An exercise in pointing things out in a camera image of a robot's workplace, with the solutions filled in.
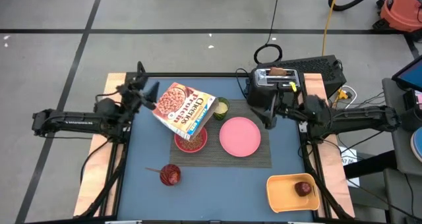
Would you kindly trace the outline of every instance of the blue table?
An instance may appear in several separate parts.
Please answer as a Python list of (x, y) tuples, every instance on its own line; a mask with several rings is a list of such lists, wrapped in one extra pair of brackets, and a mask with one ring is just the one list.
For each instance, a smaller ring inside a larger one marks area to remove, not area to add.
[[(159, 95), (178, 82), (227, 99), (242, 99), (235, 78), (151, 78), (160, 81)], [(278, 118), (269, 131), (272, 168), (181, 167), (181, 182), (164, 186), (159, 174), (169, 163), (174, 133), (141, 109), (132, 125), (129, 152), (117, 219), (183, 221), (312, 221), (311, 211), (274, 213), (266, 197), (271, 175), (304, 173), (297, 155), (299, 135), (296, 122)]]

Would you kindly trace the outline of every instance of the table leg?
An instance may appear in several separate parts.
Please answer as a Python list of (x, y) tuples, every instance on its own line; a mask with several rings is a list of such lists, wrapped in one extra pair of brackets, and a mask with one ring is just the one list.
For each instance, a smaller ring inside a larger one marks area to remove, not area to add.
[(397, 169), (396, 154), (394, 150), (345, 165), (344, 173), (347, 179), (382, 172), (386, 168)]

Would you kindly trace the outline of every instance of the pink plate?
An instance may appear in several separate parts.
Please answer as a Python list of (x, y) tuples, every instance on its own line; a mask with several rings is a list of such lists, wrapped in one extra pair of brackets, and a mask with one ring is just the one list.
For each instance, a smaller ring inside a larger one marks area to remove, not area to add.
[(220, 129), (220, 143), (235, 157), (253, 154), (261, 143), (261, 134), (254, 122), (243, 117), (231, 118)]

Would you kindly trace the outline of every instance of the cereal box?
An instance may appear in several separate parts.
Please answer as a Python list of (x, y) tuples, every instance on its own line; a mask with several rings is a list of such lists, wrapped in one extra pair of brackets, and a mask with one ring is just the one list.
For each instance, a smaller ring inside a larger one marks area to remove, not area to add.
[(211, 117), (218, 100), (210, 94), (174, 82), (152, 114), (186, 140), (192, 140)]

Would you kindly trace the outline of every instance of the monitor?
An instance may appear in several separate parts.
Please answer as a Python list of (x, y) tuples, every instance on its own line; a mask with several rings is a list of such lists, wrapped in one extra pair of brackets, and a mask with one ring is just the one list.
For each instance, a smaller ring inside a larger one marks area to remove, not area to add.
[(393, 77), (401, 86), (422, 92), (422, 56), (398, 71)]

